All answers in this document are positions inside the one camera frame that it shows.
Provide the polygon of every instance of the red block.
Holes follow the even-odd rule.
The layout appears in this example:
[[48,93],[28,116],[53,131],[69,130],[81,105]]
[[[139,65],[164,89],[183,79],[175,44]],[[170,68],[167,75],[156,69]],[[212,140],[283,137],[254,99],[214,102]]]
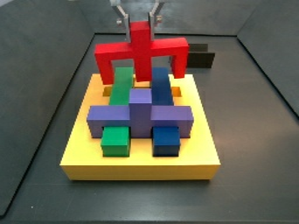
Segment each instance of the red block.
[[131,43],[96,45],[96,61],[103,83],[114,84],[112,60],[134,59],[136,81],[152,80],[152,57],[172,55],[174,78],[184,77],[188,57],[186,38],[151,40],[151,29],[147,21],[130,25]]

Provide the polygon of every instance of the block structure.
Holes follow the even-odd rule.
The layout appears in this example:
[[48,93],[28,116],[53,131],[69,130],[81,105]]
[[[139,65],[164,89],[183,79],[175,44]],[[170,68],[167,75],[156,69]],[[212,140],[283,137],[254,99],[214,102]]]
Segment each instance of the block structure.
[[106,85],[114,84],[114,68],[111,60],[134,59],[136,81],[152,80],[152,57],[172,56],[172,73],[175,78],[184,77],[188,43],[186,38],[151,40],[151,28],[147,21],[130,25],[131,43],[96,45],[95,57]]
[[60,167],[72,180],[175,180],[212,179],[220,161],[211,138],[211,131],[202,107],[194,78],[186,74],[182,80],[171,76],[182,97],[174,97],[178,106],[191,105],[194,125],[191,138],[182,138],[179,157],[154,157],[152,139],[132,138],[130,157],[104,157],[99,143],[89,137],[87,116],[91,105],[108,104],[103,96],[104,86],[99,74],[93,74],[72,128]]

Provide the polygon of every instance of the purple cross block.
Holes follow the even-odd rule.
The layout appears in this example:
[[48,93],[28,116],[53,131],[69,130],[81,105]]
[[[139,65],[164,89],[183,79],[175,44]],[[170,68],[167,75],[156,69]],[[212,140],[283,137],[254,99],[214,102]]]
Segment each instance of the purple cross block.
[[191,137],[192,108],[190,106],[152,106],[152,126],[179,127],[180,137]]
[[131,137],[148,138],[152,136],[152,90],[132,88],[130,92]]
[[88,110],[88,129],[93,138],[101,138],[103,128],[130,127],[128,106],[91,106]]

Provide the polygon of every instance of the dark green block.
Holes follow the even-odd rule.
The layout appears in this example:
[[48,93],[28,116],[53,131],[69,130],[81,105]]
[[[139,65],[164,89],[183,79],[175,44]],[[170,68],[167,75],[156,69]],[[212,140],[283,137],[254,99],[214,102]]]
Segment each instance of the dark green block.
[[108,105],[128,105],[130,89],[124,87],[114,87]]
[[130,88],[134,86],[134,68],[132,67],[116,68],[115,85],[122,85]]
[[104,157],[130,156],[130,128],[106,127],[100,147]]
[[134,86],[134,68],[118,67],[115,75],[115,84],[110,96],[110,105],[127,105],[130,98],[130,89]]

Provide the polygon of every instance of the yellow block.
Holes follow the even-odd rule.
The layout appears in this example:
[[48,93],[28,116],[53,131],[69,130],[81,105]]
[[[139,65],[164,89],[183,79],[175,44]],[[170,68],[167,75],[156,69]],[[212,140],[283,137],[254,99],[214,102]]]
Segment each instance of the yellow block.
[[103,157],[100,139],[92,139],[87,116],[91,105],[108,105],[104,86],[93,74],[72,128],[60,167],[72,180],[167,180],[212,179],[220,160],[211,138],[210,126],[202,108],[194,78],[174,79],[182,97],[175,105],[190,105],[194,114],[191,138],[182,139],[179,157],[152,157],[152,139],[131,139],[130,157]]

